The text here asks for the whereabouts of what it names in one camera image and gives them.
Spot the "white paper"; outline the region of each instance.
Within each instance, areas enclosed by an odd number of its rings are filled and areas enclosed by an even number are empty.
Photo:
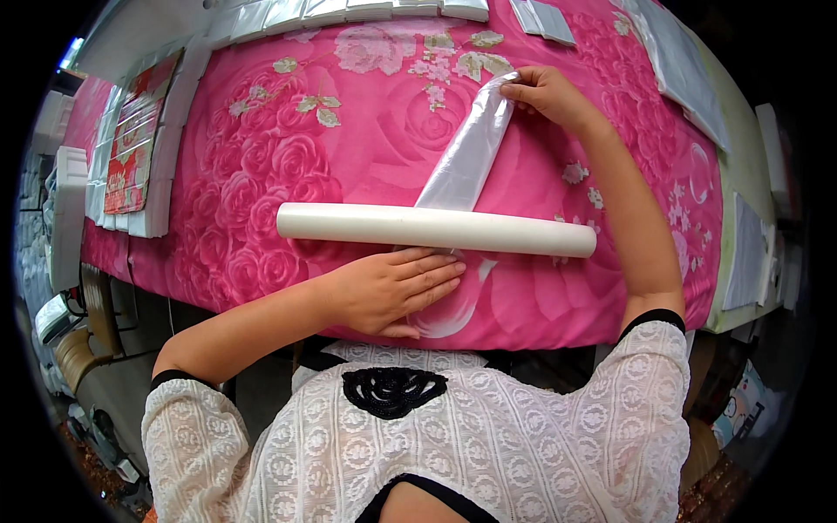
[[[680,104],[688,121],[729,152],[721,106],[695,42],[673,14],[652,0],[624,0],[623,4],[642,36],[660,93]]]
[[[596,249],[596,233],[586,225],[388,205],[283,203],[276,230],[283,238],[577,258],[588,258]]]
[[[735,247],[723,310],[756,303],[762,295],[762,272],[768,257],[767,224],[735,194]]]

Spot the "table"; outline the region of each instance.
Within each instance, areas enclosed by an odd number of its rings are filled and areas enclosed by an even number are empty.
[[[703,326],[721,254],[715,147],[660,97],[616,8],[607,0],[560,7],[575,49],[525,35],[510,4],[497,0],[487,24],[400,18],[215,52],[184,128],[169,234],[129,238],[88,222],[82,260],[219,312],[389,250],[279,238],[276,210],[284,201],[412,205],[480,85],[513,67],[552,64],[628,145],[670,220],[687,328]],[[625,288],[587,165],[559,127],[515,114],[475,210],[590,225],[596,252],[587,260],[466,252],[462,285],[408,319],[422,340],[398,343],[517,350],[615,341]]]
[[[776,289],[771,286],[764,306],[753,303],[732,310],[722,309],[732,272],[732,251],[735,246],[735,193],[740,193],[765,223],[775,225],[776,216],[773,212],[773,195],[770,191],[768,159],[764,151],[762,131],[758,125],[756,113],[718,58],[697,35],[688,28],[686,32],[701,51],[703,63],[709,73],[709,81],[721,104],[724,123],[727,125],[732,143],[729,153],[721,152],[718,155],[718,165],[721,168],[721,193],[724,200],[721,263],[715,296],[704,325],[707,331],[721,333],[756,320],[781,305],[781,302],[776,301]]]

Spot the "chair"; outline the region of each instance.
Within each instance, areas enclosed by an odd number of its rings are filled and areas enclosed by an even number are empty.
[[[55,360],[73,394],[78,390],[81,380],[93,368],[147,354],[125,354],[119,333],[136,327],[120,329],[116,324],[116,316],[119,313],[113,308],[110,276],[92,265],[82,264],[81,285],[89,330],[88,327],[82,327],[71,331],[55,349]],[[91,335],[105,348],[104,355],[93,354],[89,343]]]

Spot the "leaf pattern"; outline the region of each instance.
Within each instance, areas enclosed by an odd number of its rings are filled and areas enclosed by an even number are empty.
[[[511,71],[515,70],[515,68],[511,67],[509,61],[500,56],[499,54],[483,53],[482,66],[485,68],[486,71],[493,75],[510,73]]]
[[[300,113],[306,113],[309,110],[314,109],[315,107],[317,107],[317,97],[316,96],[306,96],[296,106],[296,110],[297,110],[297,112],[300,112]]]
[[[279,74],[290,73],[294,69],[296,69],[296,58],[292,56],[285,56],[273,63],[273,70]]]
[[[322,96],[320,102],[325,107],[340,107],[340,101],[334,96]]]
[[[467,76],[474,82],[479,83],[482,69],[493,75],[510,73],[514,70],[509,61],[499,54],[470,51],[460,56],[456,62],[454,72],[459,76]]]
[[[501,43],[504,38],[502,34],[495,33],[494,31],[479,31],[470,35],[469,40],[474,47],[489,49]]]
[[[322,125],[326,127],[337,127],[340,125],[340,121],[337,119],[337,115],[334,114],[334,111],[331,109],[320,108],[316,110],[316,119]]]
[[[482,53],[470,51],[460,56],[456,60],[455,72],[459,76],[467,76],[474,82],[480,82],[480,72],[482,70]]]
[[[454,40],[445,31],[441,34],[428,34],[424,36],[424,47],[426,49],[454,47]]]

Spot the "fingers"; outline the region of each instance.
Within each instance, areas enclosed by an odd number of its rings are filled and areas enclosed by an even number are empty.
[[[500,94],[524,104],[537,105],[537,87],[523,84],[503,84],[500,86]]]
[[[450,265],[456,261],[455,256],[440,255],[428,256],[427,258],[417,259],[408,264],[402,264],[396,267],[395,279],[410,279],[419,274],[428,273],[431,270],[439,269],[445,265]]]
[[[435,287],[436,285],[443,284],[449,279],[456,278],[464,272],[465,264],[462,262],[447,264],[443,267],[429,270],[424,274],[414,276],[413,278],[405,279],[401,282],[401,285],[406,296],[413,296]]]
[[[408,264],[417,259],[426,258],[433,253],[430,247],[410,247],[394,253],[381,254],[383,260],[390,265]]]
[[[460,279],[453,278],[449,279],[448,281],[445,281],[443,284],[431,287],[430,289],[427,289],[422,293],[410,296],[404,301],[404,306],[407,309],[405,314],[410,314],[412,312],[422,310],[424,307],[436,303],[437,301],[444,298],[446,295],[449,295],[451,292],[453,292],[454,289],[459,287],[459,285]]]
[[[517,73],[520,74],[521,82],[523,84],[540,85],[541,80],[544,79],[552,69],[553,68],[547,67],[546,65],[527,65],[519,68]]]
[[[378,334],[380,336],[389,336],[390,338],[413,338],[414,340],[421,337],[418,329],[403,323],[390,323],[378,332]]]

